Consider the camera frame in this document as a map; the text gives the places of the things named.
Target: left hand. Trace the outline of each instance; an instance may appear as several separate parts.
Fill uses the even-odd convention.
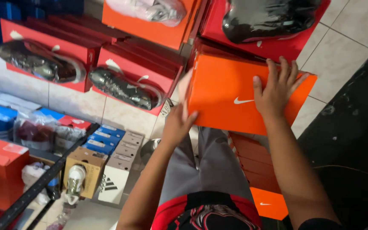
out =
[[[182,121],[183,105],[173,107],[167,116],[161,142],[176,147],[190,131],[191,126],[198,116],[193,112],[185,122]]]

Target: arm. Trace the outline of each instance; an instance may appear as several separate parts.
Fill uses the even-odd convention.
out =
[[[308,219],[325,218],[339,223],[329,198],[287,123],[283,109],[290,95],[308,76],[296,80],[298,66],[280,57],[281,72],[275,63],[267,60],[268,83],[262,91],[261,81],[254,77],[255,103],[261,113],[268,133],[269,147],[276,179],[289,210],[295,230]]]
[[[182,109],[183,106],[178,105],[168,115],[163,138],[123,206],[117,230],[150,230],[158,208],[170,157],[197,118],[197,113],[193,113],[183,123]]]

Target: person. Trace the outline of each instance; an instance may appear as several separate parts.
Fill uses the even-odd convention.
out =
[[[276,179],[295,230],[343,229],[328,196],[299,149],[283,109],[308,74],[297,78],[296,61],[280,57],[280,72],[268,59],[263,90],[253,77],[257,110],[261,113]],[[218,129],[199,127],[198,169],[188,132],[197,113],[182,122],[182,105],[174,107],[154,151],[130,193],[117,230],[261,229],[253,197],[238,160]]]

